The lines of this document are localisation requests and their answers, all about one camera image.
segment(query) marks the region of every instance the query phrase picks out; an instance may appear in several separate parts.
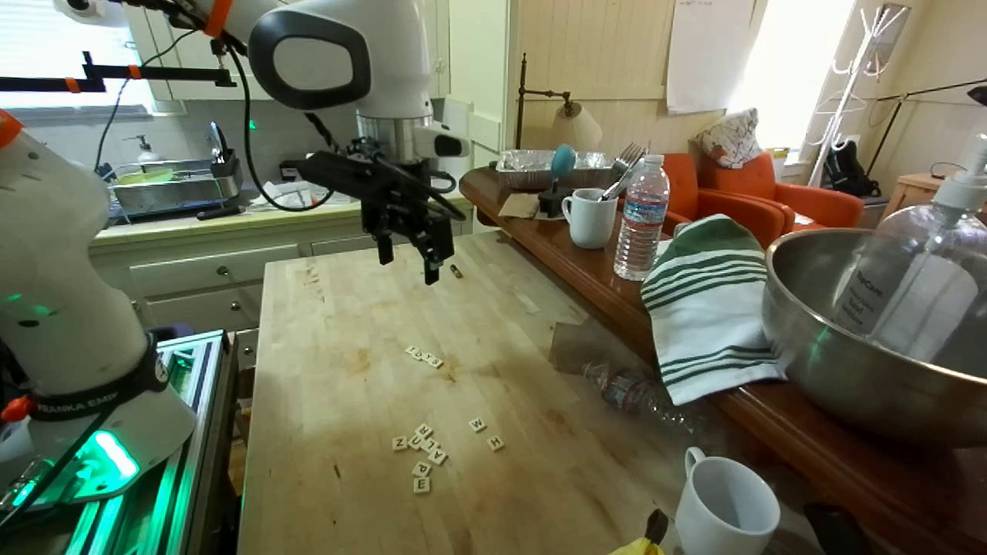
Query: plastic water bottle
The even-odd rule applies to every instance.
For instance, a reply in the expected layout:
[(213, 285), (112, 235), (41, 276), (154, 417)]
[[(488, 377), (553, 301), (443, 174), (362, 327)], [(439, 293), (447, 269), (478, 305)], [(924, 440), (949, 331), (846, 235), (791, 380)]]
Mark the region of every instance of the plastic water bottle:
[(693, 425), (672, 408), (665, 388), (654, 377), (613, 364), (586, 364), (584, 377), (595, 382), (608, 408), (659, 421), (686, 437), (693, 436)]
[(659, 153), (646, 153), (624, 194), (624, 217), (613, 254), (613, 271), (625, 279), (646, 279), (658, 262), (659, 226), (665, 221), (671, 175)]

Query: cup handle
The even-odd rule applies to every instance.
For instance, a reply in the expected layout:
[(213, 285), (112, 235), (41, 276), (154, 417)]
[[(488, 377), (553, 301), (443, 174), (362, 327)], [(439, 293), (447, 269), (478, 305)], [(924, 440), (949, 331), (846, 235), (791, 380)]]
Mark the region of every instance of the cup handle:
[(708, 460), (708, 452), (703, 452), (701, 448), (687, 448), (686, 456), (683, 456), (686, 474), (687, 474), (690, 470), (697, 470), (701, 460)]

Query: window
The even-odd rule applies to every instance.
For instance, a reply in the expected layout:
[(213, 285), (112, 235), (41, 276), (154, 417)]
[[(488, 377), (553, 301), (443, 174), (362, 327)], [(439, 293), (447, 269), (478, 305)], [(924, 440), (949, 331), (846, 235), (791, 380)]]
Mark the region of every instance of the window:
[[(98, 22), (74, 22), (55, 0), (4, 0), (0, 18), (4, 78), (83, 78), (83, 51), (97, 66), (139, 66), (123, 7), (104, 3)], [(123, 79), (104, 79), (109, 91), (0, 91), (0, 108), (88, 108), (114, 106)], [(148, 83), (132, 79), (120, 106), (146, 106)]]
[(730, 112), (759, 108), (761, 149), (802, 149), (854, 0), (768, 0)]

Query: paper on wall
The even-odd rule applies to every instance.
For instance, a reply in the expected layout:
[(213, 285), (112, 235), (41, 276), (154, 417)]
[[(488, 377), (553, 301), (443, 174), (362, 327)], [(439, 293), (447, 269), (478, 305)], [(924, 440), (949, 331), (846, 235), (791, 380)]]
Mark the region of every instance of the paper on wall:
[(671, 114), (727, 108), (759, 30), (759, 0), (675, 0)]

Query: wooden cutting board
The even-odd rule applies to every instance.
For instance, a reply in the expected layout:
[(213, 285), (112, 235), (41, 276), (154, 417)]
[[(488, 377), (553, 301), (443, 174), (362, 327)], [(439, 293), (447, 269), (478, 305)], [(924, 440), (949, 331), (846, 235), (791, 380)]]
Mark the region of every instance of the wooden cutting board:
[[(393, 265), (377, 249), (269, 265), (240, 551), (610, 551), (652, 510), (672, 515), (675, 436), (549, 361), (559, 331), (624, 344), (500, 235), (456, 238), (451, 262), (434, 286), (412, 247)], [(424, 452), (393, 451), (419, 421), (447, 451), (426, 496)]]

